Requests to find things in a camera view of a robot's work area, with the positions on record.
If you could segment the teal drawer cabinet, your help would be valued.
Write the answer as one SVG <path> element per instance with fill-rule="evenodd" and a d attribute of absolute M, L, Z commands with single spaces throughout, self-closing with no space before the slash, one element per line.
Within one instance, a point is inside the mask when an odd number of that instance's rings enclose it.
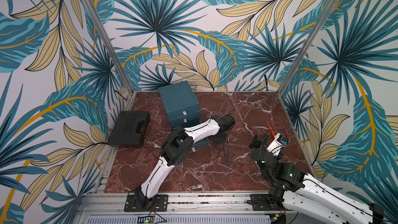
<path fill-rule="evenodd" d="M 200 123 L 200 104 L 188 82 L 161 87 L 159 93 L 171 128 Z"/>

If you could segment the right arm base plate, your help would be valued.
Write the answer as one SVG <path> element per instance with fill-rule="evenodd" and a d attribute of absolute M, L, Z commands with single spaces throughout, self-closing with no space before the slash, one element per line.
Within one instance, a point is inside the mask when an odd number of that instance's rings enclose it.
<path fill-rule="evenodd" d="M 246 203 L 252 206 L 253 211 L 287 211 L 283 206 L 284 199 L 272 194 L 251 194 Z"/>

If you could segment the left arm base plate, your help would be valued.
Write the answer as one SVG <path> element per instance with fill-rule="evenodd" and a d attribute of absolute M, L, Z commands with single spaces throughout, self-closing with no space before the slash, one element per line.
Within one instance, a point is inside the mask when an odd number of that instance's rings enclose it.
<path fill-rule="evenodd" d="M 125 202 L 124 212 L 166 212 L 168 200 L 168 195 L 156 195 L 150 199 L 140 199 L 136 195 L 129 195 Z"/>

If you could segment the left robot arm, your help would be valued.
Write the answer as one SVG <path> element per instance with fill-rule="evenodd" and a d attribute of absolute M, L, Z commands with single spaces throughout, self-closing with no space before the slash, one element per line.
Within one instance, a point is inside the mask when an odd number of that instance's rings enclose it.
<path fill-rule="evenodd" d="M 151 207 L 153 198 L 158 194 L 160 186 L 172 169 L 186 159 L 197 142 L 211 139 L 215 143 L 224 143 L 227 132 L 235 125 L 231 114 L 223 117 L 211 116 L 205 122 L 193 127 L 173 128 L 164 143 L 158 162 L 148 178 L 134 190 L 135 203 L 138 207 L 147 209 Z"/>

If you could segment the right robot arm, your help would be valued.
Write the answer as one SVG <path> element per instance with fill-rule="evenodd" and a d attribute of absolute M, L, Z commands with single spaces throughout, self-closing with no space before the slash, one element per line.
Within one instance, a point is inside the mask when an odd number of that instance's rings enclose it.
<path fill-rule="evenodd" d="M 281 149 L 288 144 L 277 134 L 268 144 L 269 135 L 254 136 L 250 157 L 261 176 L 270 182 L 267 194 L 253 194 L 248 200 L 254 211 L 296 211 L 326 224 L 382 224 L 383 208 L 376 203 L 362 203 L 321 183 L 294 164 L 282 162 Z"/>

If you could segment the teal bottom drawer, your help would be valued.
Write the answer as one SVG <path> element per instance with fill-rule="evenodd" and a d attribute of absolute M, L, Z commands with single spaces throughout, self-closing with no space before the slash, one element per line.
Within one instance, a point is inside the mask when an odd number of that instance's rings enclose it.
<path fill-rule="evenodd" d="M 193 126 L 196 126 L 199 124 L 200 124 L 200 121 L 198 119 L 193 120 L 193 121 L 187 123 L 187 126 L 185 127 L 185 129 L 186 128 L 191 129 Z M 203 139 L 197 141 L 195 144 L 193 144 L 190 152 L 196 152 L 200 148 L 204 148 L 207 145 L 208 145 L 208 138 L 203 138 Z"/>

